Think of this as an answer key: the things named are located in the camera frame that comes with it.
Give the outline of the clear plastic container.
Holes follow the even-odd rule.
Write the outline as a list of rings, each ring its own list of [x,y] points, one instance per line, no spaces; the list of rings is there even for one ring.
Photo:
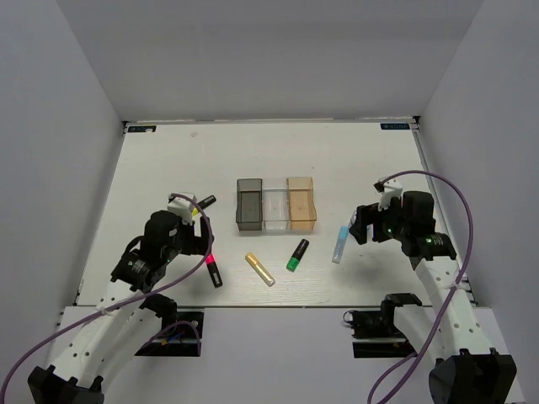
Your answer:
[[[264,178],[263,219],[264,230],[269,233],[285,232],[289,227],[289,197],[286,179]]]

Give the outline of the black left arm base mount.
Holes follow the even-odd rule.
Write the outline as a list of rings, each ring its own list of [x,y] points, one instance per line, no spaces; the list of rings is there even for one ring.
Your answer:
[[[162,330],[136,352],[138,357],[200,357],[204,329],[203,311],[176,311],[162,319]]]

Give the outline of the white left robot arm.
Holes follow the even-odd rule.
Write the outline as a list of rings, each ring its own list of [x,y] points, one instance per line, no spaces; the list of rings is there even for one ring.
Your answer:
[[[48,365],[29,375],[37,403],[102,403],[112,381],[152,332],[167,336],[178,326],[176,303],[157,283],[178,255],[207,258],[214,241],[206,215],[160,210],[151,214],[142,235],[133,239],[110,275],[93,315]]]

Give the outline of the green cap black highlighter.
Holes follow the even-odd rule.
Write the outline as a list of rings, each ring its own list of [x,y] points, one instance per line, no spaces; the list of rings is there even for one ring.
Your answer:
[[[286,264],[286,269],[295,272],[299,263],[302,260],[303,255],[305,254],[309,246],[309,241],[307,239],[301,239],[301,241],[296,246],[294,253],[292,253],[288,263]]]

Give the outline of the blue corner label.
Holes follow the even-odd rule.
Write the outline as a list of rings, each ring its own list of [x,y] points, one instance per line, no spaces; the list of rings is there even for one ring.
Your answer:
[[[128,133],[153,133],[156,130],[155,125],[131,125],[127,128]]]
[[[382,130],[410,130],[410,126],[408,123],[394,123],[394,122],[387,122],[387,123],[380,123]]]

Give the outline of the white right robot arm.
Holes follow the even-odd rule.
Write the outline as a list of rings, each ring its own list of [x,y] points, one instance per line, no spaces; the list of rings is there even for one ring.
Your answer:
[[[412,293],[386,295],[378,311],[348,311],[344,322],[354,338],[405,338],[419,359],[428,359],[430,396],[435,403],[504,403],[516,377],[516,364],[488,339],[467,291],[451,239],[435,229],[429,193],[384,194],[360,205],[349,233],[360,244],[400,243],[426,290],[435,318]]]

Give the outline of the orange translucent plastic container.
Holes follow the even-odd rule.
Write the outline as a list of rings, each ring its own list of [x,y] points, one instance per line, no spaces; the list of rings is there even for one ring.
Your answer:
[[[312,231],[317,220],[312,177],[289,177],[286,182],[291,229]]]

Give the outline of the right blue corner label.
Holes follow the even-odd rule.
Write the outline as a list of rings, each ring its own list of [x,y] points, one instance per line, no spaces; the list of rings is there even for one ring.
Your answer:
[[[394,123],[394,122],[387,122],[387,123],[380,123],[382,130],[410,130],[410,126],[408,123]]]

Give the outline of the pink cap black highlighter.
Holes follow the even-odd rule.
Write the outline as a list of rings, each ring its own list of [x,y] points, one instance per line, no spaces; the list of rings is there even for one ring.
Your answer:
[[[207,259],[205,260],[205,265],[208,269],[209,275],[211,277],[211,282],[213,286],[217,289],[223,286],[221,279],[221,274],[216,264],[214,256],[210,253]]]

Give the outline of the dark grey plastic container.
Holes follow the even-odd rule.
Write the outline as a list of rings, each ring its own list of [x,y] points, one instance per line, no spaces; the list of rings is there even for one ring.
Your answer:
[[[236,223],[239,231],[263,230],[262,185],[261,178],[237,180]]]

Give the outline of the yellow translucent glue stick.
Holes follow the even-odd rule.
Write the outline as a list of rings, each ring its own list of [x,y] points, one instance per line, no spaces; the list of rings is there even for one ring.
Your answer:
[[[245,259],[267,286],[272,287],[275,284],[275,278],[253,253],[248,252],[245,255]]]

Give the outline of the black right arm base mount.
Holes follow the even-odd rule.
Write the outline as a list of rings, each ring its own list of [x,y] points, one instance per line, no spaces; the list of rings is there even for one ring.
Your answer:
[[[415,354],[432,328],[432,321],[417,295],[386,295],[377,310],[348,310],[345,326],[352,330],[356,359],[403,359]]]

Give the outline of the left blue corner label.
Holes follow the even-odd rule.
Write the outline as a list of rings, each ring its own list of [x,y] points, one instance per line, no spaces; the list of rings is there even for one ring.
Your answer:
[[[131,125],[127,128],[128,133],[153,133],[156,130],[155,125]]]

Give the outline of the yellow cap black highlighter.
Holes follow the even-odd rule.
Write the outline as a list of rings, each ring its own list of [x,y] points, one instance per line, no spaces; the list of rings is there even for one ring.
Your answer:
[[[197,216],[202,210],[208,208],[209,206],[216,203],[216,196],[210,195],[202,200],[199,200],[196,202],[197,206],[194,207],[194,209],[191,212],[191,216],[195,217]]]

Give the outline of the blue translucent glue stick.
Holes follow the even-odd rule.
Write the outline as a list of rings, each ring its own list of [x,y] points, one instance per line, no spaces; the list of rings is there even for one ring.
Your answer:
[[[341,226],[339,229],[339,234],[334,247],[334,252],[332,255],[333,263],[340,263],[343,257],[345,244],[349,235],[349,228],[347,226]]]

